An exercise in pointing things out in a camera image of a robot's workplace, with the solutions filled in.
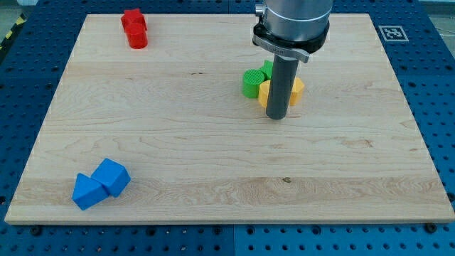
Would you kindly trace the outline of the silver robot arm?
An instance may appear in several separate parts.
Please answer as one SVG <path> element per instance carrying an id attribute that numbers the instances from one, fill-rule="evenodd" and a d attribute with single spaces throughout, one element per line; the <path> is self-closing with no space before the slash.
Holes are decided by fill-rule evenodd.
<path id="1" fill-rule="evenodd" d="M 325 43 L 333 0 L 264 0 L 252 42 L 285 60 L 306 63 Z"/>

